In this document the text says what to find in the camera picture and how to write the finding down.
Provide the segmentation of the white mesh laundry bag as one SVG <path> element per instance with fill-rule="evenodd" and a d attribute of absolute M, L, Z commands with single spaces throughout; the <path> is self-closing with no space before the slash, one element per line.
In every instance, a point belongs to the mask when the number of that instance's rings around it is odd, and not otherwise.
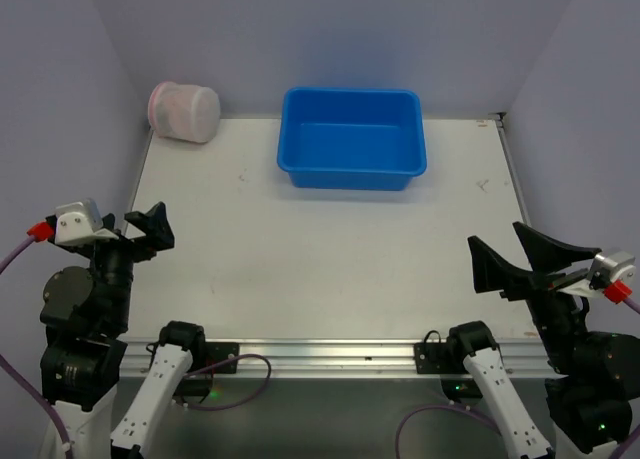
<path fill-rule="evenodd" d="M 208 87 L 165 81 L 152 91 L 147 117 L 159 137 L 204 144 L 217 133 L 220 99 Z"/>

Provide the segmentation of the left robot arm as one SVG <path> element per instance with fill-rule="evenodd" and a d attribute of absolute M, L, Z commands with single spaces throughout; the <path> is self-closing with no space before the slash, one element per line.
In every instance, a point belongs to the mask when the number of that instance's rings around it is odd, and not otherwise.
<path fill-rule="evenodd" d="M 164 203 L 124 219 L 141 236 L 125 237 L 114 216 L 100 215 L 91 199 L 59 206 L 45 220 L 48 242 L 89 261 L 48 280 L 40 314 L 47 339 L 40 362 L 42 395 L 57 414 L 61 445 L 70 458 L 147 457 L 177 386 L 205 362 L 203 328 L 169 322 L 138 394 L 120 423 L 112 423 L 134 266 L 175 245 Z"/>

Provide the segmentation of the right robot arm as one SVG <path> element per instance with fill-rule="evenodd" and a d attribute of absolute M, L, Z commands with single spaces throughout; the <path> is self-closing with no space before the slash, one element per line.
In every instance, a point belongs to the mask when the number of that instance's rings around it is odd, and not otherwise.
<path fill-rule="evenodd" d="M 526 303 L 556 377 L 545 382 L 554 426 L 549 442 L 532 421 L 481 321 L 450 329 L 450 360 L 474 379 L 511 458 L 619 458 L 639 437 L 631 401 L 639 396 L 639 340 L 591 331 L 589 302 L 636 309 L 635 258 L 622 250 L 570 245 L 516 222 L 530 267 L 519 268 L 477 236 L 468 238 L 476 293 Z"/>

